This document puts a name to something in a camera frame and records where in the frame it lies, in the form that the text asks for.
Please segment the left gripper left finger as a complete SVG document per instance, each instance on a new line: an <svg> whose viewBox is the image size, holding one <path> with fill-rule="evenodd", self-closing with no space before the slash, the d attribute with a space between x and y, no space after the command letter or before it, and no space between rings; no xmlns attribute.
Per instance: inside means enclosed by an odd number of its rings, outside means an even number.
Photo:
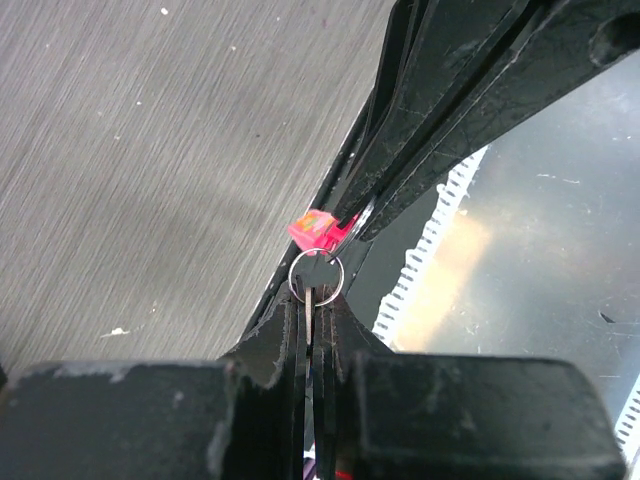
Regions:
<svg viewBox="0 0 640 480"><path fill-rule="evenodd" d="M1 402L5 479L298 479L305 310L282 288L215 361L37 365Z"/></svg>

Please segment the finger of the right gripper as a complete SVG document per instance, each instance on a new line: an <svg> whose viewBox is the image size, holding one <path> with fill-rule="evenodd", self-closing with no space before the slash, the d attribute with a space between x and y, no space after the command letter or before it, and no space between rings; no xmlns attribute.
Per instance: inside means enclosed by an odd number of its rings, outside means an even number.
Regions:
<svg viewBox="0 0 640 480"><path fill-rule="evenodd" d="M397 1L390 11L375 84L360 113L357 165L389 110L429 2ZM374 239L469 155L639 48L635 1L526 2L399 180L361 210L367 219L360 240Z"/></svg>
<svg viewBox="0 0 640 480"><path fill-rule="evenodd" d="M399 180L527 5L526 1L428 3L389 110L333 210L336 218L352 218Z"/></svg>

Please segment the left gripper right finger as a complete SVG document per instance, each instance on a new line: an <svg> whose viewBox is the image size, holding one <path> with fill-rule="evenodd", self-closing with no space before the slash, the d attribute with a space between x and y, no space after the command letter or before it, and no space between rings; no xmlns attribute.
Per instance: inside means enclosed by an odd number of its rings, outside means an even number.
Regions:
<svg viewBox="0 0 640 480"><path fill-rule="evenodd" d="M346 300L313 311L321 479L624 479L588 378L551 358L391 351Z"/></svg>

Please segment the silver keyring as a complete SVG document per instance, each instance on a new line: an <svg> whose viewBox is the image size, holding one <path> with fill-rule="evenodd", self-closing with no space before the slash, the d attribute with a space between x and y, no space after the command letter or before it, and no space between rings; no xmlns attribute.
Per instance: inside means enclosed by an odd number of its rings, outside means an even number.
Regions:
<svg viewBox="0 0 640 480"><path fill-rule="evenodd" d="M316 308L328 306L341 294L346 280L342 260L326 248L314 247L298 253L287 272L293 298Z"/></svg>

